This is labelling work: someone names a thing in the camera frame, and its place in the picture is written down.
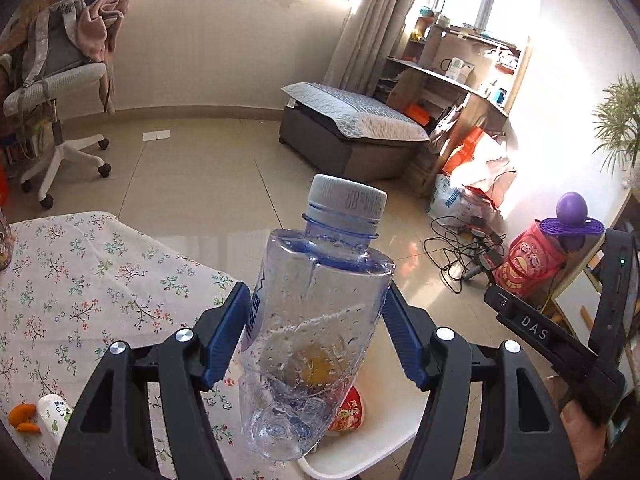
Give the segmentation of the person's right hand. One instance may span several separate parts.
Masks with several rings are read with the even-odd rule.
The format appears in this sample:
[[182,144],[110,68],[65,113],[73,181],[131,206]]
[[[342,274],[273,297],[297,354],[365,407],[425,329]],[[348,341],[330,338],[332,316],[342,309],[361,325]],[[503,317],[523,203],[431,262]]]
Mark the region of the person's right hand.
[[587,479],[602,462],[606,427],[595,425],[576,400],[561,411],[561,420],[572,447],[580,478]]

